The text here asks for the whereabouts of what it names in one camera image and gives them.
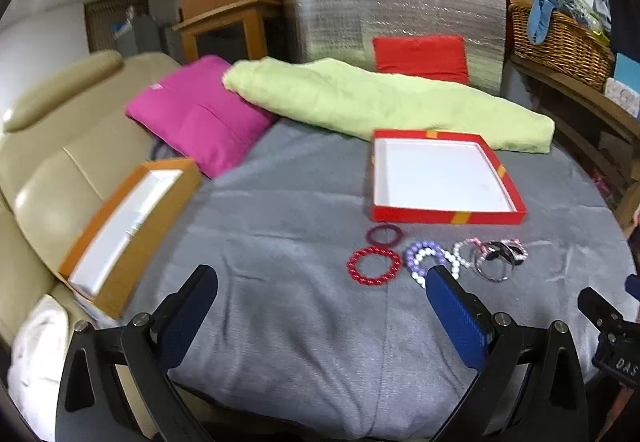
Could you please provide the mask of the silver cuff bangle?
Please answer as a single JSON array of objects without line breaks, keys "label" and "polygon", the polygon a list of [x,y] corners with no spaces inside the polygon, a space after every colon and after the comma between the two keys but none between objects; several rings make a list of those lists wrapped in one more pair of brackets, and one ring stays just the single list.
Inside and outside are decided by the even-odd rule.
[{"label": "silver cuff bangle", "polygon": [[[500,263],[501,266],[501,269],[496,274],[492,274],[488,270],[488,266],[494,262]],[[511,277],[515,269],[515,260],[500,250],[478,252],[474,254],[473,266],[475,272],[484,280],[488,280],[491,283],[503,283]]]}]

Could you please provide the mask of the red shallow jewelry box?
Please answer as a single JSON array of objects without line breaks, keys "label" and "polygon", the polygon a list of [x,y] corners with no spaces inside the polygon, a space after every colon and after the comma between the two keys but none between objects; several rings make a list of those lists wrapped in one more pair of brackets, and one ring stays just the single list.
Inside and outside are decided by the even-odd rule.
[{"label": "red shallow jewelry box", "polygon": [[375,222],[518,225],[524,200],[477,134],[376,130],[371,219]]}]

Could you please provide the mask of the orange box lid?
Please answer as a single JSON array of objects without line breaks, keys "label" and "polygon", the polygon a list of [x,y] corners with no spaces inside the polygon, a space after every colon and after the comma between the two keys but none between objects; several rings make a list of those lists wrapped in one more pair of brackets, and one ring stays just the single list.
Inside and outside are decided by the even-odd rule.
[{"label": "orange box lid", "polygon": [[138,165],[89,221],[58,277],[84,303],[118,320],[201,182],[191,158]]}]

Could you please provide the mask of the white pillow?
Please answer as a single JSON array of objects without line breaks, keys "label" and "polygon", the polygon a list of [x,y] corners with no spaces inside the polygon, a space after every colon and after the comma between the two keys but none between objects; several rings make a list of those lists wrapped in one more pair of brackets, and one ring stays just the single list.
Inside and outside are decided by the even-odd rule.
[{"label": "white pillow", "polygon": [[43,441],[55,440],[58,390],[69,343],[68,314],[49,295],[37,302],[14,338],[9,396]]}]

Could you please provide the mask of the magenta pillow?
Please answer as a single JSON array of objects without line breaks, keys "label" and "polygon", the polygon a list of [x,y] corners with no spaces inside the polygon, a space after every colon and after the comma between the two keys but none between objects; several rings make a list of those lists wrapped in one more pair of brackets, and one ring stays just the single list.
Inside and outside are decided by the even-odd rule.
[{"label": "magenta pillow", "polygon": [[224,87],[229,68],[223,58],[204,56],[151,84],[125,114],[216,178],[239,165],[276,121]]}]

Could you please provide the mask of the wooden shelf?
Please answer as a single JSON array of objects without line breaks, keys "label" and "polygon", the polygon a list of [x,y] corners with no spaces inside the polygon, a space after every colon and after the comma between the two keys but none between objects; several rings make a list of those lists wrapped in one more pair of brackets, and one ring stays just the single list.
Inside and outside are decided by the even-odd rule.
[{"label": "wooden shelf", "polygon": [[632,118],[620,106],[586,84],[544,65],[512,54],[510,61],[522,74],[542,82],[549,88],[571,98],[590,113],[608,124],[634,150],[630,165],[630,177],[639,181],[639,121]]}]

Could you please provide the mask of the light green folded blanket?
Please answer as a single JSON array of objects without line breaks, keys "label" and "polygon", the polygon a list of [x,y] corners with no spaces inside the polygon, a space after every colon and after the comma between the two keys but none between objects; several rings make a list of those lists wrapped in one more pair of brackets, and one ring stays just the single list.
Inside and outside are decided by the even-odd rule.
[{"label": "light green folded blanket", "polygon": [[281,117],[370,140],[376,129],[481,136],[494,150],[547,154],[554,122],[452,81],[380,74],[324,58],[290,64],[238,61],[221,78],[243,100]]}]

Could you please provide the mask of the small red pillow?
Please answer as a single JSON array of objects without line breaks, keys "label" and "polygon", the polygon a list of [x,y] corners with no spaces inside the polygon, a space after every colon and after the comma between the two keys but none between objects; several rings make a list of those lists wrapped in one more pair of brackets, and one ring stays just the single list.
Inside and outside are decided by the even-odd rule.
[{"label": "small red pillow", "polygon": [[376,69],[383,74],[470,83],[461,36],[375,37],[372,46]]}]

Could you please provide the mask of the blue cardboard box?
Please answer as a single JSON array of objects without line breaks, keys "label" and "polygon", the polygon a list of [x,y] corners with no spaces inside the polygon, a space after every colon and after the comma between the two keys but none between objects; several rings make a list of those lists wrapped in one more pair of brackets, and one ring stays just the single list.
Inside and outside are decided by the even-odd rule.
[{"label": "blue cardboard box", "polygon": [[613,78],[640,93],[640,64],[623,53],[616,54]]}]

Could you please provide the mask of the wicker basket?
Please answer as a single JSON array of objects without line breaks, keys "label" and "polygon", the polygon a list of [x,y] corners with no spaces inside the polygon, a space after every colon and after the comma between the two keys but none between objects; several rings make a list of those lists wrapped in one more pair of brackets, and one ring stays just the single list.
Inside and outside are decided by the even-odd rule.
[{"label": "wicker basket", "polygon": [[548,67],[602,91],[614,68],[611,49],[594,38],[576,20],[558,11],[551,15],[544,41],[533,44],[527,35],[529,13],[529,6],[509,6],[513,25],[513,53],[522,60]]}]

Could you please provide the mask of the silver insulated foil panel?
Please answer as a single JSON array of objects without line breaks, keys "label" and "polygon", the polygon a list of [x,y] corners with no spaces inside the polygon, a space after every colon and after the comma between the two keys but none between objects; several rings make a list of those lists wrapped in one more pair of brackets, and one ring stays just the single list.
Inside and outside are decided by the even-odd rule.
[{"label": "silver insulated foil panel", "polygon": [[460,36],[470,84],[501,90],[506,0],[284,0],[292,60],[375,70],[375,37]]}]

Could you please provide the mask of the blue cloth in basket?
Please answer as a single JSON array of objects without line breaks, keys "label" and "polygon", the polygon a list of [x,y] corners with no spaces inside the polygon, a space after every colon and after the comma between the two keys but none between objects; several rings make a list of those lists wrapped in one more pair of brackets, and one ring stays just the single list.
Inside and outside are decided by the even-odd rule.
[{"label": "blue cloth in basket", "polygon": [[546,40],[554,11],[559,9],[562,0],[533,0],[527,20],[528,41],[536,46]]}]

